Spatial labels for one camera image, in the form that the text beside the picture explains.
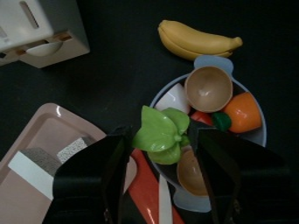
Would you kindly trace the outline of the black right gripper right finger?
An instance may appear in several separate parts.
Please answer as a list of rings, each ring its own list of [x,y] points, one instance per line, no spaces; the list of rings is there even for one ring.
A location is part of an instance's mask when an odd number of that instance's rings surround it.
[[[294,224],[284,160],[268,149],[202,122],[188,128],[215,224]]]

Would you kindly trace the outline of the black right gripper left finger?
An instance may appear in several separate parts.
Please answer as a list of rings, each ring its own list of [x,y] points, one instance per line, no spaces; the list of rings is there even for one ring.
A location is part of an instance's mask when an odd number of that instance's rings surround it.
[[[131,128],[116,128],[60,166],[42,224],[120,224]]]

